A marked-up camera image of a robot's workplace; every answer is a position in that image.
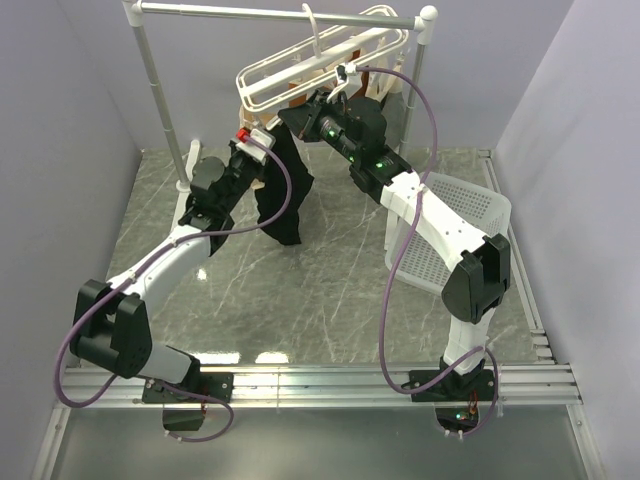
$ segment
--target marble floor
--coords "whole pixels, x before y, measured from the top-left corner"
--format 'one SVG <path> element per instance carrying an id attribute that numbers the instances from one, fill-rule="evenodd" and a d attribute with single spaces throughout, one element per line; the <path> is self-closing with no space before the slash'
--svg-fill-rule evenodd
<path id="1" fill-rule="evenodd" d="M 223 160 L 227 149 L 206 150 Z M 300 210 L 302 245 L 283 247 L 260 231 L 230 238 L 191 272 L 151 321 L 157 341 L 208 363 L 369 363 L 378 358 L 378 322 L 388 269 L 386 210 L 362 194 L 348 163 L 331 149 L 301 148 L 315 176 Z M 411 152 L 420 169 L 428 150 Z M 435 171 L 485 185 L 473 149 L 443 149 Z M 177 199 L 168 151 L 144 154 L 109 276 L 133 265 L 169 233 Z M 236 226 L 257 218 L 253 194 L 233 212 Z M 439 297 L 396 281 L 387 320 L 393 362 L 436 362 L 449 314 Z M 489 345 L 501 361 L 537 360 L 512 282 L 493 318 Z"/>

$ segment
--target white wall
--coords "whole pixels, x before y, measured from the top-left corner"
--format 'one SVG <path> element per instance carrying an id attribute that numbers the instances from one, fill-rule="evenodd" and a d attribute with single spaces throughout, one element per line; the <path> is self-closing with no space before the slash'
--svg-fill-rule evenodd
<path id="1" fill-rule="evenodd" d="M 497 144 L 571 1 L 433 1 L 440 18 L 421 84 L 434 104 L 441 145 Z M 120 2 L 59 2 L 95 58 L 138 146 L 164 147 L 162 127 Z M 302 0 L 173 3 L 301 10 Z M 309 3 L 317 12 L 357 13 L 377 2 Z M 386 3 L 399 15 L 413 17 L 429 2 Z M 147 15 L 145 23 L 176 131 L 185 147 L 193 137 L 208 145 L 228 143 L 238 123 L 237 72 L 311 34 L 309 25 L 286 22 Z M 426 115 L 419 110 L 412 142 L 430 143 L 424 133 L 426 124 Z"/>
<path id="2" fill-rule="evenodd" d="M 75 296 L 104 278 L 139 151 L 49 0 L 0 15 L 0 477 L 25 479 Z"/>
<path id="3" fill-rule="evenodd" d="M 640 476 L 640 2 L 576 0 L 498 144 L 559 359 L 611 478 Z"/>

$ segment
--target mesh basket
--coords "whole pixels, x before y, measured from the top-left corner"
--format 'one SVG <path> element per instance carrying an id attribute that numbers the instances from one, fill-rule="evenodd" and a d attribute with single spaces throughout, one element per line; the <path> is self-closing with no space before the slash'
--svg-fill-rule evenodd
<path id="1" fill-rule="evenodd" d="M 489 236 L 498 233 L 507 235 L 511 202 L 503 195 L 439 173 L 429 174 L 426 185 L 466 222 Z M 403 220 L 398 222 L 385 258 L 389 269 L 396 259 L 409 228 L 410 225 L 407 222 Z M 440 295 L 449 275 L 450 272 L 444 261 L 433 247 L 424 238 L 414 234 L 402 257 L 396 278 L 414 287 Z"/>

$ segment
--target black cloth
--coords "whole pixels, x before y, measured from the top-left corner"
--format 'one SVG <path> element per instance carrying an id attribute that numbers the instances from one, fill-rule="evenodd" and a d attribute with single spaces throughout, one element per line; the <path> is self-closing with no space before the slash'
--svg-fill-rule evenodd
<path id="1" fill-rule="evenodd" d="M 292 183 L 291 201 L 284 214 L 262 231 L 274 238 L 282 245 L 298 245 L 300 232 L 300 216 L 298 209 L 311 190 L 313 176 L 309 174 L 307 167 L 302 163 L 291 132 L 285 125 L 279 125 L 269 132 L 276 139 L 272 151 L 278 155 L 289 171 Z M 255 191 L 260 217 L 258 222 L 263 222 L 280 210 L 287 194 L 287 184 L 282 171 L 276 162 L 267 162 L 264 173 L 264 188 Z"/>

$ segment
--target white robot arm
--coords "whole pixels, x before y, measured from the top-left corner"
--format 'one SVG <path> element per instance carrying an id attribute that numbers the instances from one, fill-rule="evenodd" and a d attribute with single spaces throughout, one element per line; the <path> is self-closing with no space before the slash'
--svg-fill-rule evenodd
<path id="1" fill-rule="evenodd" d="M 380 203 L 411 223 L 416 214 L 418 192 L 422 190 L 422 215 L 416 232 L 442 257 L 449 271 L 462 262 L 463 252 L 475 252 L 485 244 L 486 233 L 465 222 L 431 190 L 421 185 L 416 172 L 401 173 L 392 182 L 382 190 Z M 447 365 L 475 347 L 485 346 L 494 312 L 495 308 L 490 308 L 476 324 L 451 316 L 449 343 L 443 357 Z M 476 368 L 483 357 L 484 353 L 478 352 L 459 364 L 455 371 L 465 375 Z"/>
<path id="2" fill-rule="evenodd" d="M 239 135 L 249 133 L 241 130 Z M 274 142 L 266 132 L 255 131 L 250 136 L 267 148 Z M 227 236 L 220 232 L 233 227 L 231 211 L 263 175 L 265 153 L 245 141 L 232 146 L 227 165 L 216 157 L 203 158 L 195 165 L 186 212 L 167 239 L 122 274 L 106 283 L 89 280 L 80 289 L 74 323 L 114 289 L 127 284 L 90 318 L 83 319 L 82 328 L 70 342 L 72 353 L 123 378 L 141 376 L 191 392 L 198 390 L 199 361 L 153 341 L 149 319 L 185 274 L 222 246 Z"/>

